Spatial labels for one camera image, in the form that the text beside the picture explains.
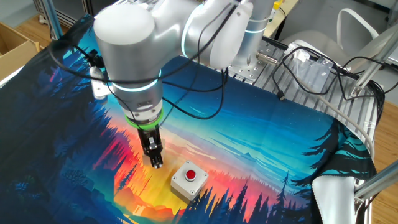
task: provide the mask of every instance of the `cardboard box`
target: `cardboard box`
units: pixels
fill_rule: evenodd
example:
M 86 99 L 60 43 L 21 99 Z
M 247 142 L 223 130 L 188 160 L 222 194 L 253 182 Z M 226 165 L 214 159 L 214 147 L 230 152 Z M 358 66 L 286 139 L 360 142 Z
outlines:
M 39 51 L 39 43 L 0 22 L 0 80 L 24 66 Z

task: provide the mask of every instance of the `forest landscape print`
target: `forest landscape print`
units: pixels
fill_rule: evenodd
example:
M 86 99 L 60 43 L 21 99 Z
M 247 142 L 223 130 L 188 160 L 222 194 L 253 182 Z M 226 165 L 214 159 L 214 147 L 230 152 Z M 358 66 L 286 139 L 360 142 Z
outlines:
M 64 38 L 98 49 L 91 23 L 81 19 Z M 56 53 L 65 65 L 88 71 L 79 52 Z M 168 81 L 189 86 L 196 69 Z M 197 88 L 221 83 L 216 71 L 200 70 Z M 171 101 L 184 93 L 164 85 Z M 311 223 L 310 184 L 321 166 L 337 150 L 338 160 L 369 159 L 334 118 L 232 79 L 215 118 L 201 121 L 173 110 L 160 127 L 161 169 L 143 161 L 137 130 L 116 99 L 95 100 L 90 81 L 60 70 L 45 50 L 0 94 L 7 95 L 0 99 L 1 223 Z M 219 103 L 220 92 L 190 93 L 179 106 L 208 116 Z M 165 114 L 170 109 L 164 103 Z M 209 173 L 189 204 L 170 191 L 171 176 L 187 160 Z M 361 166 L 322 172 L 371 175 Z

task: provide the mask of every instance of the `red button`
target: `red button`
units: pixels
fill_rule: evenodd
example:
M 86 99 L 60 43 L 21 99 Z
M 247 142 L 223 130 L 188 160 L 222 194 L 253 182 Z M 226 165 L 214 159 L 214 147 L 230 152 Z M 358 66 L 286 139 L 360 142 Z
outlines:
M 197 174 L 193 170 L 189 170 L 185 174 L 185 178 L 186 178 L 187 181 L 194 181 L 196 176 L 197 176 Z

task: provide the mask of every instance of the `wooden floor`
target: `wooden floor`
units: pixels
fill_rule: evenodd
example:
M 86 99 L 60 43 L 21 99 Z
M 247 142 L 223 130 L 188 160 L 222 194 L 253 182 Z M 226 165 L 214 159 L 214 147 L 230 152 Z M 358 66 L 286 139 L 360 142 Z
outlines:
M 40 42 L 43 47 L 50 43 L 49 28 L 46 24 L 39 23 L 38 16 L 21 24 L 16 29 L 33 41 Z M 396 160 L 398 160 L 398 107 L 386 102 L 384 114 L 376 130 L 374 165 L 377 171 L 380 171 Z M 372 223 L 398 223 L 398 184 L 389 187 L 377 196 L 373 202 Z
M 61 26 L 61 28 L 63 33 L 68 31 L 68 28 L 64 26 Z M 49 26 L 39 23 L 39 15 L 16 27 L 16 30 L 34 42 L 40 43 L 42 47 L 48 46 L 51 42 Z

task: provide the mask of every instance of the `green ring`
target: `green ring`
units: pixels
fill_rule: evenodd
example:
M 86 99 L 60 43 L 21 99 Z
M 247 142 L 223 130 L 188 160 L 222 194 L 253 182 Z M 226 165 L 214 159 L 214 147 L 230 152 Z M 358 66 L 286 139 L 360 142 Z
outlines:
M 160 111 L 160 116 L 157 118 L 157 120 L 155 122 L 153 122 L 151 124 L 140 124 L 139 126 L 138 126 L 138 124 L 133 123 L 130 120 L 130 118 L 128 118 L 126 115 L 124 115 L 124 117 L 125 117 L 127 123 L 129 123 L 134 128 L 143 129 L 143 130 L 150 130 L 150 129 L 154 129 L 160 123 L 160 120 L 162 120 L 162 118 L 163 118 L 163 113 L 164 112 L 163 112 L 163 108 L 162 108 L 162 110 Z

